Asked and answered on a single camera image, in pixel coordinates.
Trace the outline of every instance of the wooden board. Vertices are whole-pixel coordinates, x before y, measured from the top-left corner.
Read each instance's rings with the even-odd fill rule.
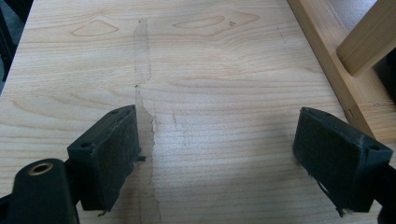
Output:
[[[396,142],[396,106],[373,69],[352,77],[336,55],[348,30],[332,1],[289,0],[349,123],[381,142]]]
[[[0,194],[129,104],[148,161],[83,224],[376,220],[377,203],[340,218],[293,158],[302,106],[345,118],[287,1],[35,0],[0,100]]]

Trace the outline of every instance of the screw hole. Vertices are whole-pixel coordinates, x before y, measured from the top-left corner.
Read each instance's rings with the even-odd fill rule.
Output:
[[[39,163],[29,170],[29,175],[42,175],[52,169],[53,164],[50,162]]]
[[[88,147],[90,145],[91,145],[91,143],[83,143],[83,144],[81,144],[82,147]]]
[[[372,150],[376,150],[376,151],[381,149],[379,146],[376,146],[376,145],[369,145],[369,148],[372,149]]]

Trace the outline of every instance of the clamp jaw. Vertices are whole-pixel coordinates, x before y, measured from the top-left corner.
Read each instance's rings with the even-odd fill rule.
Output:
[[[67,161],[36,161],[17,173],[0,199],[0,224],[79,223],[79,201],[109,212],[134,162],[145,159],[140,151],[134,105],[110,111],[67,148]]]

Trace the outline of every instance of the wood grain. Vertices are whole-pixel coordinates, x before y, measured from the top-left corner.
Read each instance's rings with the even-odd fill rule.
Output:
[[[396,48],[396,3],[378,0],[337,48],[352,76],[373,67]]]
[[[293,158],[303,105],[345,118],[286,1],[36,0],[0,101],[1,194],[129,104],[148,161],[81,223],[376,219],[341,219]]]
[[[375,71],[368,69],[364,75],[353,77],[336,54],[347,30],[331,1],[289,0],[289,4],[332,84],[348,122],[381,142],[396,142],[396,106]]]

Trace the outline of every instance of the wooden frame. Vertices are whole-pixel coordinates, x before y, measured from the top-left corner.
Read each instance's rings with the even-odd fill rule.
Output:
[[[395,143],[395,103],[372,68],[353,77],[341,63],[336,50],[348,31],[329,0],[288,1],[344,108],[348,122],[378,141]]]

